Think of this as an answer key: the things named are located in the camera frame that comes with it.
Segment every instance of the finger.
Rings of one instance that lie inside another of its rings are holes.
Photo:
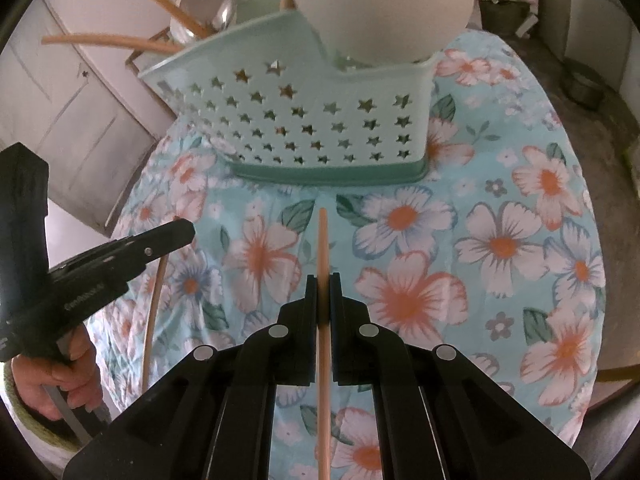
[[[31,359],[18,355],[11,360],[11,370],[16,384],[21,386],[40,386],[59,384],[52,375],[52,362],[48,359]]]
[[[66,398],[66,402],[72,409],[79,408],[86,404],[95,404],[96,402],[100,405],[102,402],[100,375],[98,373],[94,374],[92,380],[87,384],[84,384],[75,390],[71,390]]]
[[[73,361],[69,366],[54,363],[51,367],[51,375],[58,381],[58,384],[77,387],[91,379],[95,367],[95,346],[92,344],[81,358]]]
[[[69,359],[76,361],[81,358],[87,351],[91,349],[93,343],[89,339],[89,333],[86,330],[84,324],[76,327],[71,341],[69,341]]]

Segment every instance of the star-shaped cutout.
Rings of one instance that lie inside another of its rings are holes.
[[[280,74],[282,74],[282,71],[286,69],[286,67],[280,64],[280,62],[277,59],[273,63],[267,63],[266,65],[267,65],[267,74],[275,74],[278,77],[280,77]]]
[[[302,106],[298,108],[292,108],[291,115],[297,115],[298,117],[303,118],[306,115],[306,111],[302,108]]]
[[[377,128],[379,126],[380,124],[378,123],[378,120],[373,119],[372,121],[364,121],[363,128],[368,128],[369,130],[373,131],[374,128]]]
[[[401,126],[402,128],[406,128],[409,124],[413,124],[409,118],[411,116],[407,116],[407,117],[398,117],[398,120],[396,121],[396,126]]]
[[[359,101],[360,106],[358,106],[358,110],[362,110],[367,114],[373,110],[373,108],[378,108],[375,104],[373,104],[373,99],[369,99],[367,101]]]
[[[280,88],[280,97],[288,97],[289,99],[293,99],[293,96],[298,93],[298,91],[294,90],[291,85],[279,86],[278,88]]]
[[[397,95],[396,96],[396,102],[394,103],[394,106],[399,106],[399,107],[402,108],[402,110],[404,110],[411,103],[413,103],[413,101],[409,101],[409,94],[407,94],[407,95]]]
[[[337,114],[342,108],[338,108],[338,103],[329,103],[324,105],[324,111],[331,115]]]
[[[243,83],[248,83],[249,79],[251,79],[251,76],[244,71],[244,68],[239,72],[234,72],[234,74],[236,75],[236,82],[242,81]]]

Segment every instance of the screw head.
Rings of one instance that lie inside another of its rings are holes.
[[[284,337],[289,333],[289,329],[284,325],[273,325],[269,329],[269,335],[271,337]]]
[[[380,332],[380,329],[371,323],[367,323],[362,325],[358,329],[358,332],[360,332],[360,335],[363,335],[364,337],[375,337]]]
[[[208,361],[213,357],[213,348],[207,345],[198,346],[193,351],[193,358],[196,361]]]
[[[456,355],[458,355],[458,352],[456,352],[456,349],[453,348],[453,346],[442,345],[438,346],[436,355],[443,361],[453,361],[453,359],[456,358]]]

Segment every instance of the concrete floor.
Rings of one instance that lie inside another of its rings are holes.
[[[607,276],[601,369],[640,363],[640,200],[623,154],[640,136],[624,101],[609,92],[600,110],[570,101],[560,62],[539,40],[509,40],[540,81],[577,153],[593,201]]]

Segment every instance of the floral tablecloth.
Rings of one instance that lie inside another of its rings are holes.
[[[170,257],[152,382],[203,342],[242,343],[303,296],[325,207],[346,296],[366,302],[375,322],[411,344],[455,345],[572,444],[593,387],[605,306],[580,165],[543,89],[500,39],[462,34],[441,54],[436,76],[431,171],[405,186],[247,182],[186,120],[171,127],[114,234],[174,215],[196,225],[194,244]],[[104,381],[123,409],[140,392],[155,273],[149,266],[89,322]],[[340,425],[334,478],[380,479],[370,391],[336,386],[332,402]],[[317,474],[315,405],[313,386],[278,388],[273,479]]]

